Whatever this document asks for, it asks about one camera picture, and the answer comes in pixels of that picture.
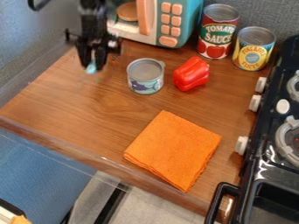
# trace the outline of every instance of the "tin can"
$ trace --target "tin can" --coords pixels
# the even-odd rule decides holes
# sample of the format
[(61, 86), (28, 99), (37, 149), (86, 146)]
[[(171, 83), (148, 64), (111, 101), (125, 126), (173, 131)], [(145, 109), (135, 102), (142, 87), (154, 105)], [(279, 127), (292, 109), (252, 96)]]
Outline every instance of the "tin can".
[(247, 71), (259, 71), (268, 63), (276, 36), (268, 29), (249, 26), (239, 31), (233, 52), (235, 66)]
[(136, 59), (127, 67), (129, 87), (141, 95), (151, 95), (163, 87), (165, 64), (156, 59)]
[(208, 59), (219, 60), (230, 52), (233, 35), (239, 22), (234, 7), (215, 3), (204, 8), (198, 52)]

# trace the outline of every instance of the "pineapple can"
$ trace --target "pineapple can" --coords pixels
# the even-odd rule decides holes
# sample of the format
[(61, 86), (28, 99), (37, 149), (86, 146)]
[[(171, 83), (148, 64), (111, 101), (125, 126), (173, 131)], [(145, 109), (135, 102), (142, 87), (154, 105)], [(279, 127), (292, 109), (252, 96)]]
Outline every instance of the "pineapple can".
[(249, 26), (239, 31), (233, 52), (235, 66), (247, 71), (259, 71), (270, 60), (276, 37), (268, 29)]

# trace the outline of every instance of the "stove knob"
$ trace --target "stove knob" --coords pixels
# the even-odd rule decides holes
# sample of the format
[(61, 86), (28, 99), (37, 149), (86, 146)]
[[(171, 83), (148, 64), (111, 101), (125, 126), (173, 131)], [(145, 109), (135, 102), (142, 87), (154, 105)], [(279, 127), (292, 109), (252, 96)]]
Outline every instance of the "stove knob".
[(248, 137), (247, 136), (239, 136), (238, 141), (236, 143), (235, 152), (237, 152), (239, 155), (243, 156), (245, 149), (247, 147), (248, 143)]
[(256, 112), (260, 106), (260, 103), (261, 103), (261, 95), (254, 94), (253, 97), (251, 98), (249, 109), (252, 110), (253, 112)]
[(267, 78), (265, 78), (265, 77), (260, 77), (260, 78), (258, 79), (258, 81), (256, 82), (256, 85), (255, 85), (255, 92), (258, 92), (258, 93), (260, 93), (260, 94), (261, 94), (262, 92), (264, 92), (266, 83), (267, 83)]
[(276, 111), (281, 115), (284, 115), (288, 113), (289, 107), (289, 102), (285, 99), (281, 99), (276, 104)]

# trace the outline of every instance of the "toy pepper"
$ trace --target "toy pepper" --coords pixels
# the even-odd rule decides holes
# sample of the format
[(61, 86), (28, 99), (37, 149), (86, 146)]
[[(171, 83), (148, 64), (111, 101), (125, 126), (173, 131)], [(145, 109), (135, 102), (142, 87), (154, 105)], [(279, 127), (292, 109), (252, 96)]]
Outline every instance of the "toy pepper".
[(209, 65), (198, 56), (188, 59), (173, 72), (173, 82), (182, 91), (206, 84), (209, 77)]

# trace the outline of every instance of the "microwave button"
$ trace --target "microwave button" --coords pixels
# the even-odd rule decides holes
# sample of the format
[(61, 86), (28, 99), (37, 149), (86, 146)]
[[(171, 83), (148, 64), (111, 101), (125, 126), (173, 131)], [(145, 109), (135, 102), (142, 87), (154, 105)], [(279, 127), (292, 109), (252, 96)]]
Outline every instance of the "microwave button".
[(171, 3), (163, 2), (161, 4), (161, 11), (162, 12), (170, 13), (170, 8), (171, 8)]
[(168, 47), (175, 47), (177, 45), (177, 39), (166, 36), (162, 36), (159, 39), (159, 42), (161, 45)]
[(161, 33), (162, 34), (170, 34), (170, 27), (168, 25), (163, 24), (161, 26)]
[(181, 35), (181, 29), (178, 27), (172, 27), (171, 28), (171, 36), (173, 37), (179, 37)]
[(170, 23), (170, 15), (162, 14), (162, 15), (161, 15), (161, 22), (162, 22), (163, 24), (168, 24), (168, 23)]
[(182, 18), (181, 17), (172, 17), (171, 23), (175, 26), (180, 26), (182, 24)]
[(172, 5), (172, 14), (180, 16), (183, 12), (183, 5), (180, 3), (175, 3)]

